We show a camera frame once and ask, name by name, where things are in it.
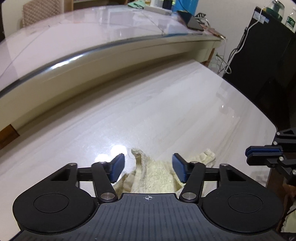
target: smartphone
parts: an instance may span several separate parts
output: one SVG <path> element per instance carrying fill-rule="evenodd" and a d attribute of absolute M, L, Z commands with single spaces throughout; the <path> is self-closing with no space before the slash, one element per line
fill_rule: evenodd
<path fill-rule="evenodd" d="M 191 15 L 191 13 L 177 11 L 182 21 L 189 29 L 203 31 L 203 27 L 199 24 L 199 22 Z"/>

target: white wall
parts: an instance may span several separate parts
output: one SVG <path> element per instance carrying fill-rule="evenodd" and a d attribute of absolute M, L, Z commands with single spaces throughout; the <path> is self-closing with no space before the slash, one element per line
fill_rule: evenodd
<path fill-rule="evenodd" d="M 218 32 L 227 38 L 226 59 L 231 50 L 237 47 L 245 27 L 250 23 L 256 6 L 265 7 L 271 0 L 199 0 L 196 13 L 203 12 Z M 296 4 L 292 0 L 280 0 L 285 6 L 282 23 L 285 23 L 288 15 Z M 223 54 L 224 46 L 217 49 Z"/>

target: green label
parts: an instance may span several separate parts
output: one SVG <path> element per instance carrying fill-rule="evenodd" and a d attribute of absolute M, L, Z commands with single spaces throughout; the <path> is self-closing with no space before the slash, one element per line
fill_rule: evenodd
<path fill-rule="evenodd" d="M 291 25 L 291 27 L 294 28 L 295 26 L 295 21 L 293 18 L 291 18 L 290 16 L 287 18 L 287 23 Z"/>

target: crosshair marking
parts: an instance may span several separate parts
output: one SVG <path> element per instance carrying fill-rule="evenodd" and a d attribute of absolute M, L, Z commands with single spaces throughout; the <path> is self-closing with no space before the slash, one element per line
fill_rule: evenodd
<path fill-rule="evenodd" d="M 144 198 L 145 198 L 146 200 L 149 201 L 149 200 L 151 200 L 151 199 L 154 198 L 154 197 L 151 197 L 151 196 L 148 195 L 148 196 L 146 196 L 146 197 L 144 197 Z"/>

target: plastic bottle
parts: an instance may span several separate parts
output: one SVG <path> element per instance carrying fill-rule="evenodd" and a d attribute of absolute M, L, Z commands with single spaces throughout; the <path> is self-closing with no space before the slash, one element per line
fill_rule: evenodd
<path fill-rule="evenodd" d="M 296 8 L 293 8 L 293 11 L 291 12 L 290 16 L 288 16 L 287 21 L 286 21 L 286 27 L 293 31 L 294 26 L 296 22 Z"/>

